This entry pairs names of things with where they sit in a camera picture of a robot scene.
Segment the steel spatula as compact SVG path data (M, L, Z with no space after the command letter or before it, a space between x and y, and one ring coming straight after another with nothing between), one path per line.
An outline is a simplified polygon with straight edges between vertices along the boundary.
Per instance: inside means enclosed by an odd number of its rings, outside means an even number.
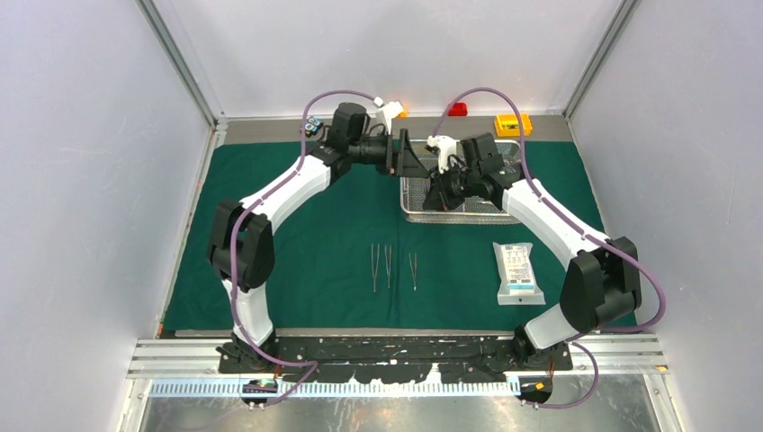
M385 271L386 271L387 290L390 290L391 289L391 278L392 278L392 246L391 245L385 245L384 246L384 256L385 256Z

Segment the thin steel tweezers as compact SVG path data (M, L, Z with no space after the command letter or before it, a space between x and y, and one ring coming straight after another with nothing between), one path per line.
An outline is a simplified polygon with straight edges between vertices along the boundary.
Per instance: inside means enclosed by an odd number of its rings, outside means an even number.
M417 291L417 253L408 254L408 265L411 275L412 290Z

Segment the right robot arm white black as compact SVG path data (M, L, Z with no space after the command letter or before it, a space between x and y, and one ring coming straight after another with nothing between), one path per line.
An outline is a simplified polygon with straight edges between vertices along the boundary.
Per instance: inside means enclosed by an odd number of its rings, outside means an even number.
M626 237L611 239L564 208L521 162L509 165L489 133L456 140L430 136L437 157L424 208L450 211L478 196L518 219L565 266L559 301L514 331L511 352L536 369L550 348L635 311L642 304L637 249Z

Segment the metal mesh tray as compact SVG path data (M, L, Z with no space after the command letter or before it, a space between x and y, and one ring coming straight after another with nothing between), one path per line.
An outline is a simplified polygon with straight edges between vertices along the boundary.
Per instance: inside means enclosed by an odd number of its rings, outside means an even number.
M412 148L427 168L437 167L437 156L426 149L426 139L412 139ZM509 166L518 164L519 144L513 139L497 139L498 151ZM402 178L399 181L399 205L404 219L412 223L458 225L512 225L519 220L496 208L490 200L468 197L453 211L428 211L423 208L429 181L424 178Z

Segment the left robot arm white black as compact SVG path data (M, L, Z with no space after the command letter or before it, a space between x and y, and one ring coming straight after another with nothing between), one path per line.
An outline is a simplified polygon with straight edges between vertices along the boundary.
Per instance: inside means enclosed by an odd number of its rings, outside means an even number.
M207 257L226 290L234 327L223 354L256 373L268 371L276 358L274 325L269 317L266 281L274 270L274 234L311 197L327 190L354 164L373 166L382 175L425 178L427 169L414 154L408 130L392 132L404 112L399 102L375 99L371 117L358 103L341 103L331 123L309 118L308 140L295 163L257 193L217 206Z

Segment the white paper packet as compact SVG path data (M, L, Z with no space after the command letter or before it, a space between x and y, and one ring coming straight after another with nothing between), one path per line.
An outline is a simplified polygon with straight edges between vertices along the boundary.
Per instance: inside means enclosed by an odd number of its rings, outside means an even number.
M501 306L545 305L531 263L532 243L493 243L500 286L497 292Z

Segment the green surgical cloth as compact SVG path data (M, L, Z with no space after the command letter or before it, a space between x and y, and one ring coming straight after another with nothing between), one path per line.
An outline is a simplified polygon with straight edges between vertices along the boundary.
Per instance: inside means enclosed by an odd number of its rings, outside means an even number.
M206 256L218 203L265 187L290 167L296 142L229 145L213 153L167 306L165 331L230 331L228 296ZM511 330L539 306L498 305L493 243L529 242L537 283L558 301L565 271L524 226L412 223L399 205L399 180L354 166L275 232L266 286L273 324L285 328ZM373 292L371 244L381 245ZM392 246L387 290L384 246ZM417 253L417 291L408 254Z

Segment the long steel forceps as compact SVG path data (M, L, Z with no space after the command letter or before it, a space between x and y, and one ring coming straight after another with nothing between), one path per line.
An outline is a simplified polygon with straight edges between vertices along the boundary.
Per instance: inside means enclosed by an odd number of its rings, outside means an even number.
M371 270L372 270L372 287L373 292L377 292L378 283L378 270L380 263L381 245L378 243L371 244Z

